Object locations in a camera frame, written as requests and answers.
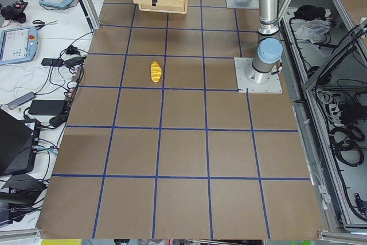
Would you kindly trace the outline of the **black power adapter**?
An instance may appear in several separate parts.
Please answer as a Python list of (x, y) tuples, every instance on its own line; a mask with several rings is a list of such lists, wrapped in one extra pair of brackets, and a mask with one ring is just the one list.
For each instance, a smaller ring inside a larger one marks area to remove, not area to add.
[(58, 115), (64, 110), (64, 100), (33, 100), (28, 113), (31, 115)]

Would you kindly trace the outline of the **toy bread loaf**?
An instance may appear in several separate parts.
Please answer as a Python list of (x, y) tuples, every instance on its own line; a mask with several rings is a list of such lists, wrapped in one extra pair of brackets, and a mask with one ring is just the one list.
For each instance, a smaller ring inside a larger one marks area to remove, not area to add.
[(150, 76), (153, 83), (158, 83), (161, 79), (162, 68), (156, 61), (153, 61), (150, 65)]

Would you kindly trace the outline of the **black handled scissors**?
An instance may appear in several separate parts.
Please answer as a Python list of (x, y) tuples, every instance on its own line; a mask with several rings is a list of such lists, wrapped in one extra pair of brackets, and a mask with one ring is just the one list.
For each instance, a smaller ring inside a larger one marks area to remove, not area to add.
[(34, 21), (32, 21), (32, 24), (34, 25), (34, 27), (35, 27), (36, 30), (40, 30), (40, 29), (42, 29), (45, 26), (54, 25), (54, 24), (57, 24), (57, 23), (58, 23), (58, 20), (56, 20), (56, 21), (50, 21), (50, 22), (45, 22), (45, 21), (42, 21), (42, 20), (34, 20)]

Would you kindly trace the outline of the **black laptop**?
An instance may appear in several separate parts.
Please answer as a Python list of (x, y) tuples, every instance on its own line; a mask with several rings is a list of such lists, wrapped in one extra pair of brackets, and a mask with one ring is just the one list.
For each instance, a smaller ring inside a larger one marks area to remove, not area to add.
[(33, 170), (39, 136), (38, 120), (18, 120), (1, 110), (1, 176)]

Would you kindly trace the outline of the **near blue teach pendant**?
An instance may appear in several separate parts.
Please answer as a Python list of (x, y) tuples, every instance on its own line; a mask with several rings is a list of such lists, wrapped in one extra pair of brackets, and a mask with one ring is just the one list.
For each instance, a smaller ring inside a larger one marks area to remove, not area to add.
[(1, 32), (1, 65), (26, 63), (34, 59), (38, 32), (34, 26)]

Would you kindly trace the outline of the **crumpled white cloth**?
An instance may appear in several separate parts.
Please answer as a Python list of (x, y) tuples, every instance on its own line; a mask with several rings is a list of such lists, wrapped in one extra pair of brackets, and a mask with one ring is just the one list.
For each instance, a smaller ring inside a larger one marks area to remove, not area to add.
[(301, 40), (309, 40), (311, 43), (322, 42), (330, 28), (331, 23), (327, 20), (306, 21), (295, 31), (295, 37)]

